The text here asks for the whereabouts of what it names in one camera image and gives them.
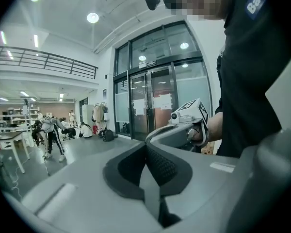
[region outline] white cabinet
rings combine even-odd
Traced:
[[[94,125],[92,121],[93,108],[94,106],[90,104],[82,105],[83,122],[88,124],[91,127]]]

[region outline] man in black shirt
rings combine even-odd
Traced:
[[[226,44],[218,71],[222,111],[209,119],[218,155],[240,157],[281,129],[265,92],[291,58],[291,0],[164,0],[205,19],[225,20]],[[200,140],[196,131],[194,140]]]

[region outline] brown wall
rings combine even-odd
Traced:
[[[66,117],[67,120],[69,118],[69,111],[74,110],[74,103],[35,103],[33,105],[34,108],[39,107],[41,113],[43,115],[46,114],[46,112],[52,112],[52,115],[61,118]],[[8,108],[22,108],[22,105],[4,105],[0,106],[0,115],[2,115],[3,111],[7,111]]]

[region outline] blue sleeve patch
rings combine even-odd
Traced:
[[[251,19],[255,19],[266,0],[248,0],[246,3],[246,12]]]

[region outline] glass door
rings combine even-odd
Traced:
[[[171,66],[159,67],[130,78],[133,138],[146,136],[168,124],[176,108]]]

